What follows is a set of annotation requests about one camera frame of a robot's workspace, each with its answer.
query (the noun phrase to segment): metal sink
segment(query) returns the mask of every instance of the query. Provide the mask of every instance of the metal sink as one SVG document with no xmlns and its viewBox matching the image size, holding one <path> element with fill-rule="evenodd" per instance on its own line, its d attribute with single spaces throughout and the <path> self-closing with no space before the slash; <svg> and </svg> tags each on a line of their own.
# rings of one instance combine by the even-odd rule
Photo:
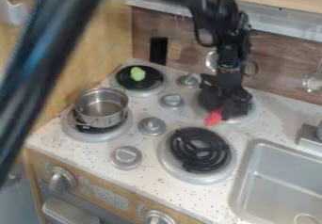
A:
<svg viewBox="0 0 322 224">
<path fill-rule="evenodd" d="M 251 224 L 322 224 L 322 158 L 251 142 L 229 203 Z"/>
</svg>

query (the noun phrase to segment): toy kitchen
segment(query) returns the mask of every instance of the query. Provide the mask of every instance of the toy kitchen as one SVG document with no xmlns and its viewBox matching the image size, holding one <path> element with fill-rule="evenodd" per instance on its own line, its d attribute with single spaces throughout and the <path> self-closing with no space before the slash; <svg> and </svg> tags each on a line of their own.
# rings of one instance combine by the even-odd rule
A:
<svg viewBox="0 0 322 224">
<path fill-rule="evenodd" d="M 322 158 L 296 143 L 322 107 L 247 89 L 247 115 L 206 126 L 200 84 L 198 75 L 131 59 L 95 88 L 127 96 L 116 124 L 89 126 L 73 105 L 31 135 L 46 220 L 322 223 Z"/>
</svg>

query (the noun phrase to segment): black spiral burner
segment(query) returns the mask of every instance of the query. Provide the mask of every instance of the black spiral burner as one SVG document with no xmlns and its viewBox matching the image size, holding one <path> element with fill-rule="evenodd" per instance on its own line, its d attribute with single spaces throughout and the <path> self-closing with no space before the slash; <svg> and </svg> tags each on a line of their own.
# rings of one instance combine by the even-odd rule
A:
<svg viewBox="0 0 322 224">
<path fill-rule="evenodd" d="M 172 154 L 188 172 L 209 172 L 224 167 L 232 153 L 214 132 L 202 128 L 177 130 L 169 139 Z"/>
<path fill-rule="evenodd" d="M 139 67 L 140 69 L 145 71 L 146 76 L 142 81 L 135 81 L 132 79 L 131 70 L 134 67 Z M 163 82 L 164 77 L 160 71 L 154 68 L 151 68 L 148 66 L 136 65 L 136 66 L 125 67 L 122 70 L 120 70 L 116 75 L 116 79 L 118 83 L 126 89 L 146 89 L 146 88 L 152 87 L 158 81 Z"/>
<path fill-rule="evenodd" d="M 72 110 L 72 116 L 77 122 L 85 124 L 74 109 Z M 85 134 L 94 134 L 94 135 L 95 134 L 104 134 L 104 133 L 108 133 L 108 132 L 115 130 L 115 129 L 119 128 L 120 126 L 122 126 L 124 124 L 124 122 L 126 121 L 126 119 L 127 119 L 127 115 L 125 116 L 125 118 L 122 122 L 118 123 L 115 126 L 108 127 L 108 128 L 95 128 L 95 127 L 90 127 L 88 125 L 80 125 L 80 124 L 75 124 L 75 127 L 79 132 L 85 133 Z"/>
</svg>

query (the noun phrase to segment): stove burner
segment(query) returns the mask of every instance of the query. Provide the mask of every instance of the stove burner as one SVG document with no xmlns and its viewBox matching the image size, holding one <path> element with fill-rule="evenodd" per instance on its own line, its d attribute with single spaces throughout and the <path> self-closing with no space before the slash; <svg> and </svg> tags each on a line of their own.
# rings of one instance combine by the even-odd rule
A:
<svg viewBox="0 0 322 224">
<path fill-rule="evenodd" d="M 224 167 L 231 149 L 220 136 L 202 128 L 177 130 L 170 138 L 171 153 L 187 172 L 209 172 Z"/>
<path fill-rule="evenodd" d="M 134 67 L 139 67 L 143 71 L 145 71 L 146 76 L 145 79 L 142 81 L 135 81 L 131 77 L 131 70 Z M 118 83 L 123 86 L 126 89 L 146 89 L 151 88 L 153 85 L 155 85 L 158 81 L 163 82 L 164 77 L 161 74 L 160 71 L 143 65 L 137 65 L 137 66 L 129 66 L 121 69 L 117 75 L 116 79 Z"/>
<path fill-rule="evenodd" d="M 77 113 L 74 109 L 72 110 L 72 116 L 76 121 L 78 121 L 80 123 L 84 123 L 81 120 L 80 116 L 77 115 Z M 95 127 L 91 127 L 91 126 L 87 126 L 87 125 L 80 125 L 80 124 L 75 124 L 75 127 L 79 132 L 84 133 L 84 134 L 92 134 L 92 135 L 104 134 L 104 133 L 108 133 L 108 132 L 113 131 L 113 130 L 119 128 L 120 126 L 122 126 L 126 122 L 126 119 L 127 119 L 127 115 L 125 116 L 124 120 L 122 120 L 120 123 L 118 123 L 115 126 L 108 127 L 108 128 L 95 128 Z"/>
</svg>

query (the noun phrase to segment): small saucepan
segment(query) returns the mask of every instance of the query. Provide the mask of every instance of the small saucepan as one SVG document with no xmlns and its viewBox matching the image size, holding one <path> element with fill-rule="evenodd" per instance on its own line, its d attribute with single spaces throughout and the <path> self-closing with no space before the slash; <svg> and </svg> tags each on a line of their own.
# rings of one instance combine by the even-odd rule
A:
<svg viewBox="0 0 322 224">
<path fill-rule="evenodd" d="M 97 88 L 82 94 L 74 103 L 79 125 L 94 128 L 109 128 L 117 125 L 126 116 L 129 99 L 116 88 Z"/>
</svg>

